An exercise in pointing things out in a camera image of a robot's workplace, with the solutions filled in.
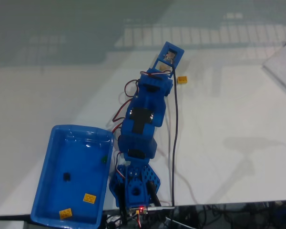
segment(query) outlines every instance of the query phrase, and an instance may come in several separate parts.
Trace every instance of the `black cable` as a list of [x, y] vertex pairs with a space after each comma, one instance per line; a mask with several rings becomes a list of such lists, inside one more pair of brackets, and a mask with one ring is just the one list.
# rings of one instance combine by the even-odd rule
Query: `black cable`
[[135, 215], [131, 216], [130, 219], [127, 220], [127, 222], [131, 221], [132, 219], [135, 220], [135, 217], [137, 217], [137, 216], [138, 216], [138, 214], [135, 214]]
[[221, 218], [221, 215], [220, 215], [219, 217], [217, 217], [217, 218], [211, 220], [210, 222], [206, 223], [205, 226], [208, 226], [208, 225], [210, 225], [210, 224], [212, 224], [212, 223], [218, 221], [220, 218]]
[[[135, 82], [135, 86], [137, 87], [137, 89], [136, 89], [134, 95], [128, 95], [127, 92], [126, 92], [126, 87], [127, 87], [127, 85], [128, 85], [129, 83], [131, 83], [131, 82]], [[130, 80], [130, 81], [128, 81], [127, 84], [126, 84], [125, 87], [124, 87], [124, 92], [125, 92], [125, 95], [126, 95], [127, 97], [131, 97], [131, 98], [134, 97], [134, 96], [139, 92], [138, 80]]]
[[205, 224], [206, 224], [206, 209], [205, 209], [205, 206], [203, 205], [202, 206], [204, 208], [204, 222], [202, 223], [200, 229], [204, 228]]
[[110, 216], [107, 217], [107, 220], [109, 220], [113, 216], [117, 216], [117, 215], [110, 215]]
[[215, 205], [212, 205], [212, 214], [213, 214], [213, 216], [214, 217], [216, 217], [216, 216], [218, 216], [218, 215], [222, 215], [222, 213], [221, 212], [215, 212], [214, 211], [214, 208], [216, 208], [216, 209], [218, 209]]
[[116, 223], [116, 222], [119, 221], [119, 220], [121, 220], [121, 218], [116, 219], [116, 220], [114, 221], [114, 223]]
[[116, 155], [116, 160], [115, 160], [115, 166], [114, 168], [117, 169], [117, 165], [118, 165], [118, 156], [121, 154], [121, 152], [119, 152], [117, 155]]
[[[175, 68], [173, 69], [173, 75], [174, 75], [174, 91], [175, 91], [175, 107], [176, 107], [176, 132], [175, 132], [175, 140], [174, 140], [174, 146], [173, 146], [173, 164], [172, 164], [172, 206], [175, 207], [175, 193], [174, 193], [174, 180], [175, 180], [175, 151], [176, 151], [176, 143], [177, 143], [177, 137], [178, 137], [178, 99], [177, 99], [177, 79], [176, 79], [176, 72]], [[173, 217], [174, 217], [174, 209], [172, 210], [171, 214], [171, 228], [173, 226]]]
[[269, 208], [263, 208], [263, 209], [259, 209], [259, 210], [255, 210], [255, 211], [251, 211], [250, 209], [242, 209], [242, 210], [221, 210], [219, 208], [217, 208], [216, 206], [214, 206], [215, 209], [212, 210], [213, 215], [215, 215], [215, 213], [218, 214], [227, 214], [227, 213], [250, 213], [250, 214], [258, 214], [258, 213], [262, 213], [264, 211], [269, 211]]

